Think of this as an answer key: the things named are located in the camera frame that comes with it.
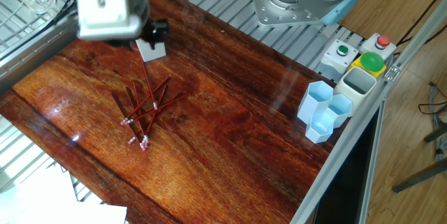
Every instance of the small white block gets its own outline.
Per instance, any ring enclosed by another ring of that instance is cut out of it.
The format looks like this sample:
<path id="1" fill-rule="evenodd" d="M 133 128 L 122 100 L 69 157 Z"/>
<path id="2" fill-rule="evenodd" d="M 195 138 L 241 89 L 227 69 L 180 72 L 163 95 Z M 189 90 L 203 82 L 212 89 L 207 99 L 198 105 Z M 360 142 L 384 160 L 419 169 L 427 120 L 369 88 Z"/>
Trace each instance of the small white block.
<path id="1" fill-rule="evenodd" d="M 149 43 L 146 43 L 143 39 L 137 39 L 136 43 L 144 62 L 152 61 L 166 56 L 166 48 L 164 43 L 156 43 L 155 50 L 153 50 L 151 48 L 151 45 Z"/>
<path id="2" fill-rule="evenodd" d="M 377 38 L 379 36 L 380 34 L 374 33 L 368 40 L 366 40 L 360 47 L 360 53 L 374 52 L 379 54 L 383 60 L 386 60 L 396 50 L 396 45 L 390 43 L 384 49 L 379 49 L 376 47 Z"/>
<path id="3" fill-rule="evenodd" d="M 337 53 L 337 49 L 341 46 L 348 48 L 348 52 L 345 56 Z M 336 39 L 329 46 L 328 51 L 323 55 L 321 63 L 333 67 L 338 73 L 343 75 L 357 56 L 357 53 L 358 50 L 356 48 Z"/>

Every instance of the wooden floor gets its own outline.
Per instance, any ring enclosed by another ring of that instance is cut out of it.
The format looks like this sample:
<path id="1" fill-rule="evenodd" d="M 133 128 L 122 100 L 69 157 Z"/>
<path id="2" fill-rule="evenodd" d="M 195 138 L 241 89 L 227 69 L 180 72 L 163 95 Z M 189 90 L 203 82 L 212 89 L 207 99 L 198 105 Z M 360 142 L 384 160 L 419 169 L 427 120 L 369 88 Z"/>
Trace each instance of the wooden floor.
<path id="1" fill-rule="evenodd" d="M 390 92 L 369 203 L 368 223 L 447 223 L 447 176 L 434 178 L 400 193 L 391 187 L 435 162 L 431 116 L 418 104 L 428 102 L 429 81 L 447 89 L 447 33 L 424 46 Z"/>
<path id="2" fill-rule="evenodd" d="M 359 0 L 342 24 L 363 37 L 378 32 L 397 43 L 430 2 Z M 447 89 L 446 42 L 447 31 L 424 46 L 388 96 L 367 223 L 447 223 L 446 175 L 438 174 L 398 194 L 391 191 L 403 178 L 435 162 L 434 143 L 423 141 L 432 131 L 431 116 L 421 114 L 418 104 L 428 102 L 429 81 Z"/>
<path id="3" fill-rule="evenodd" d="M 432 0 L 359 0 L 342 25 L 369 38 L 387 35 L 397 43 Z"/>

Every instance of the red button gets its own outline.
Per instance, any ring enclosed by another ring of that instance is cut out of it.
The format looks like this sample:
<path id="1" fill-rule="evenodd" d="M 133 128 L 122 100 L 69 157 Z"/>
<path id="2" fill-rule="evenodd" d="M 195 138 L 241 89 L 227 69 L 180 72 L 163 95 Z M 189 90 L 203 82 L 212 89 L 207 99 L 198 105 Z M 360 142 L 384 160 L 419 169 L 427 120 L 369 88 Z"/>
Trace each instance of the red button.
<path id="1" fill-rule="evenodd" d="M 382 47 L 386 47 L 390 44 L 390 39 L 387 36 L 379 36 L 377 38 L 377 44 L 382 46 Z"/>

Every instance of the blue bracket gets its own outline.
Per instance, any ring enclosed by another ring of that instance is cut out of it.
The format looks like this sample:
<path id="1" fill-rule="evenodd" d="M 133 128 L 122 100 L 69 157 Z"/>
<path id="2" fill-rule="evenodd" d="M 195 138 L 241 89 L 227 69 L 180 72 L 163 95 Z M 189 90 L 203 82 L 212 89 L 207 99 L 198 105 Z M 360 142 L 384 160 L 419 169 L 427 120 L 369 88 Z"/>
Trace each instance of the blue bracket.
<path id="1" fill-rule="evenodd" d="M 349 11 L 357 4 L 358 0 L 343 0 L 337 7 L 331 10 L 323 18 L 322 23 L 326 25 L 333 25 L 340 22 L 343 17 L 348 15 Z"/>

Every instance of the wood grain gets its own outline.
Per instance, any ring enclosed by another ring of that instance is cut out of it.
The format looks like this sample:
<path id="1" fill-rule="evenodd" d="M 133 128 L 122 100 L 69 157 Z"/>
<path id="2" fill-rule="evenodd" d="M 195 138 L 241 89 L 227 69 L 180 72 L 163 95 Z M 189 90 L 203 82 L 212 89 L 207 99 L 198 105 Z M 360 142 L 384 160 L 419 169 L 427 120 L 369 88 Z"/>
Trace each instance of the wood grain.
<path id="1" fill-rule="evenodd" d="M 397 43 L 430 2 L 432 0 L 359 0 L 341 23 L 365 38 L 377 32 Z"/>
<path id="2" fill-rule="evenodd" d="M 383 129 L 369 203 L 368 223 L 446 223 L 447 177 L 438 174 L 400 193 L 391 187 L 435 162 L 434 143 L 423 138 L 432 118 L 421 114 L 429 82 L 447 90 L 447 33 L 423 46 L 387 97 Z M 446 100 L 438 96 L 435 103 Z"/>
<path id="3" fill-rule="evenodd" d="M 343 129 L 312 144 L 296 117 L 323 78 L 185 0 L 150 3 L 170 23 L 151 82 L 172 75 L 166 99 L 192 94 L 155 122 L 147 152 L 127 144 L 110 95 L 127 112 L 132 82 L 147 96 L 139 52 L 105 43 L 75 41 L 2 96 L 0 114 L 106 203 L 128 206 L 132 223 L 289 223 Z"/>

